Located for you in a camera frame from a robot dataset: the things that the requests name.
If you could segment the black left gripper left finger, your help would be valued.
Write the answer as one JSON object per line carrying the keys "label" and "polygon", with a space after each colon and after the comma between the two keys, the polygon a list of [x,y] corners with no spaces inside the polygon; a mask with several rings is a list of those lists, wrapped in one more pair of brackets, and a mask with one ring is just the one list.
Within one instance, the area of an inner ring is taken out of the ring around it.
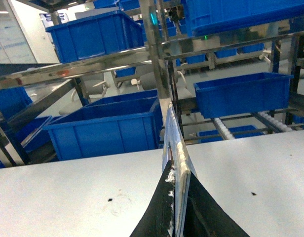
{"label": "black left gripper left finger", "polygon": [[171,237],[174,232],[174,175],[167,162],[151,201],[133,230],[132,237]]}

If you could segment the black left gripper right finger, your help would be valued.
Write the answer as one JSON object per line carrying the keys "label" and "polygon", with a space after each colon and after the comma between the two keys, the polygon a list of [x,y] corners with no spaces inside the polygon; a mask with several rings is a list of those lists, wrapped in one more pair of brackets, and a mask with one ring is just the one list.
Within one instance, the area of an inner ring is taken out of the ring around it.
{"label": "black left gripper right finger", "polygon": [[247,237],[191,174],[184,224],[185,237]]}

